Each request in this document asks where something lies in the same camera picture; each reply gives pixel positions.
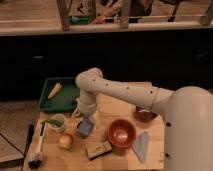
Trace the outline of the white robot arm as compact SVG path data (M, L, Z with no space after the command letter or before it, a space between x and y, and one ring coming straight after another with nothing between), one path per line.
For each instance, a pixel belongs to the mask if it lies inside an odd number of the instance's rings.
M107 80L98 68L77 75L78 108L91 114L103 93L164 118L164 171L213 171L213 94L197 86L175 91Z

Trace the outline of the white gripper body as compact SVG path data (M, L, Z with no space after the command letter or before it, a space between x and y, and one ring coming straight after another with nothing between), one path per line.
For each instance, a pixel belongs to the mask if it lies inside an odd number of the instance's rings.
M77 99L77 108L81 114L88 117L96 111L97 108L96 99L79 97Z

